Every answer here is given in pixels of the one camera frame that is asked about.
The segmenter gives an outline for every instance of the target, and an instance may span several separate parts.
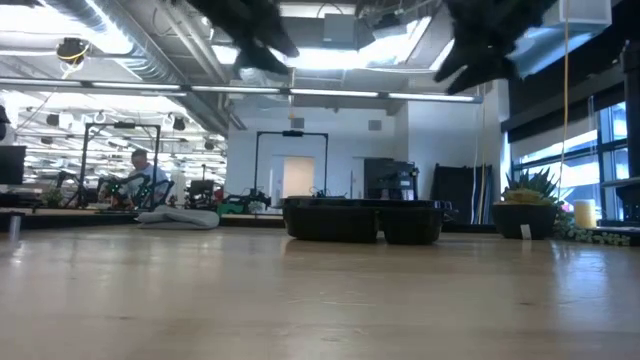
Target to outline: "ductwork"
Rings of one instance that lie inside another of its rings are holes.
[[[149,35],[116,0],[39,0],[63,15],[84,24],[96,35],[92,40],[102,51],[126,53],[133,59],[117,60],[119,64],[142,81],[182,84],[186,77],[171,63]],[[208,131],[227,134],[229,114],[211,107],[200,95],[188,93],[175,99],[193,113],[194,118]]]

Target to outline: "window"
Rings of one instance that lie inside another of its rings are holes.
[[[600,184],[629,178],[626,104],[600,110],[595,116],[599,129],[565,142],[560,200],[565,202],[565,210],[573,211],[576,200],[594,199],[598,219],[622,220],[622,202],[615,189],[602,188]],[[532,176],[549,168],[557,180],[560,178],[561,153],[560,142],[522,156],[516,159],[513,175],[518,177],[528,170]]]

